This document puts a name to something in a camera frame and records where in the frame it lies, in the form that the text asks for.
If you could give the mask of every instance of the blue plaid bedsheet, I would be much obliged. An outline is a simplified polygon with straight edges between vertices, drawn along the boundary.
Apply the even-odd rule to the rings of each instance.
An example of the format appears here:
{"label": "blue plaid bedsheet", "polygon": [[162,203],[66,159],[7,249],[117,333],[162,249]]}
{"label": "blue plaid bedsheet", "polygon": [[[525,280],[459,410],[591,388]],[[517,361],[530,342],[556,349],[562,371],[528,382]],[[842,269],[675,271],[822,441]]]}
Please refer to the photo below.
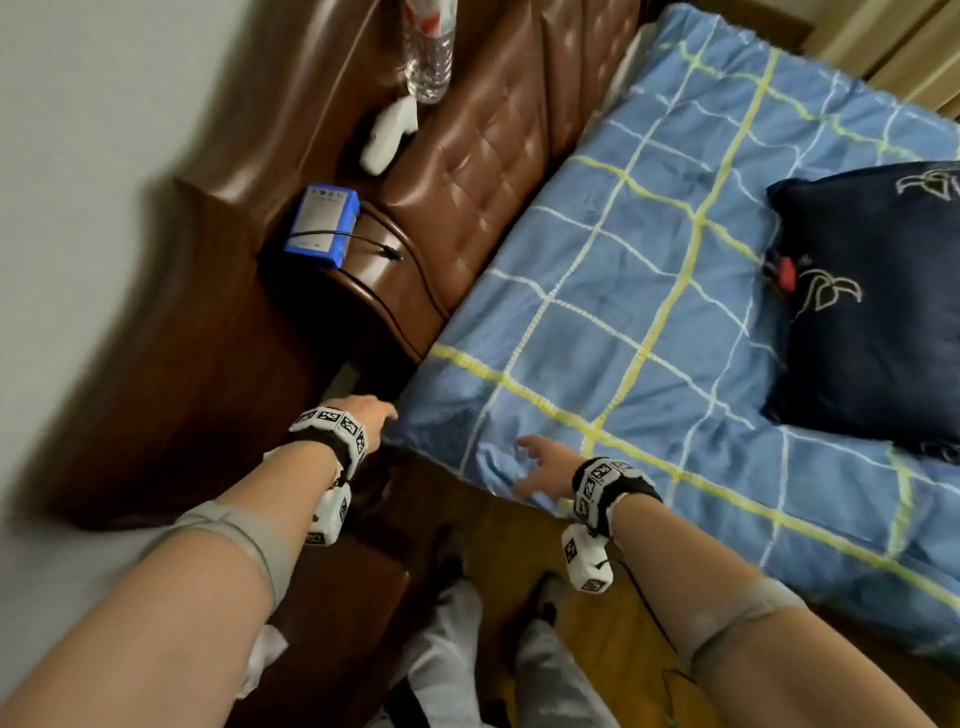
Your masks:
{"label": "blue plaid bedsheet", "polygon": [[[627,458],[767,573],[960,666],[960,470],[775,426],[784,304],[767,185],[960,158],[951,122],[689,6],[516,223],[391,432],[503,496],[539,433]],[[541,502],[543,507],[551,507]]]}

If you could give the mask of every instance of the blue battery pack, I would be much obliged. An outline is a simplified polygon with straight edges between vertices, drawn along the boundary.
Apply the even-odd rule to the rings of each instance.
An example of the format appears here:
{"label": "blue battery pack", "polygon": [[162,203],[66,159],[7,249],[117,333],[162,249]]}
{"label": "blue battery pack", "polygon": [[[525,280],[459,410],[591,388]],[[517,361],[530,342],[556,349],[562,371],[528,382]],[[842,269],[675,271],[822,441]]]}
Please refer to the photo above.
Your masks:
{"label": "blue battery pack", "polygon": [[333,268],[344,263],[349,234],[360,214],[360,197],[352,189],[311,184],[303,191],[285,253],[309,255]]}

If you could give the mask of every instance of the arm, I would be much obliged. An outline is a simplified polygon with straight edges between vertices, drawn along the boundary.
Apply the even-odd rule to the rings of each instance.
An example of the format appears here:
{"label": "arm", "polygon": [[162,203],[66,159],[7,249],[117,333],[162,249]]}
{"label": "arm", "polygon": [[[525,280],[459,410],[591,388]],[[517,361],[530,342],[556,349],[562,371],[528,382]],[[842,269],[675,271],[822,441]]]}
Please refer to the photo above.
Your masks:
{"label": "arm", "polygon": [[[327,406],[364,424],[369,452],[396,416],[372,397]],[[292,443],[217,500],[269,519],[295,561],[337,467],[326,445]],[[272,606],[270,584],[240,547],[176,532],[54,647],[0,710],[0,725],[223,725]]]}
{"label": "arm", "polygon": [[[573,497],[584,458],[523,437],[540,467],[515,493]],[[733,551],[643,495],[612,512],[612,533],[670,640],[687,652],[691,625],[762,574]],[[932,726],[910,698],[852,644],[806,609],[738,623],[700,658],[701,685],[731,726]]]}

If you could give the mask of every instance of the shoe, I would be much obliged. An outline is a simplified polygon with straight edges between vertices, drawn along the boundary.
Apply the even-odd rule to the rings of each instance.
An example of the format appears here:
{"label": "shoe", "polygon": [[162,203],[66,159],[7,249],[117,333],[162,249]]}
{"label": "shoe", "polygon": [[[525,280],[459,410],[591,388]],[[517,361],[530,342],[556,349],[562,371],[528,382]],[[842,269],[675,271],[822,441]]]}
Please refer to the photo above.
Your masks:
{"label": "shoe", "polygon": [[551,627],[557,623],[557,616],[566,601],[566,582],[553,571],[540,577],[534,587],[534,619],[542,619]]}
{"label": "shoe", "polygon": [[463,535],[449,523],[437,529],[430,556],[429,581],[442,592],[460,579],[467,578],[467,547]]}

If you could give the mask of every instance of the dark blue pillow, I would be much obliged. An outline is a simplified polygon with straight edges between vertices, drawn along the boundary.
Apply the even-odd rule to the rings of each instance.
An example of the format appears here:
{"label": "dark blue pillow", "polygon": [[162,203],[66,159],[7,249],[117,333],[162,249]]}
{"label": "dark blue pillow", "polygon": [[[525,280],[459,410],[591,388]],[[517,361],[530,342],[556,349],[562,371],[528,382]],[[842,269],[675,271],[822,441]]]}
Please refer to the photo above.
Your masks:
{"label": "dark blue pillow", "polygon": [[767,189],[796,266],[775,422],[960,452],[960,163]]}

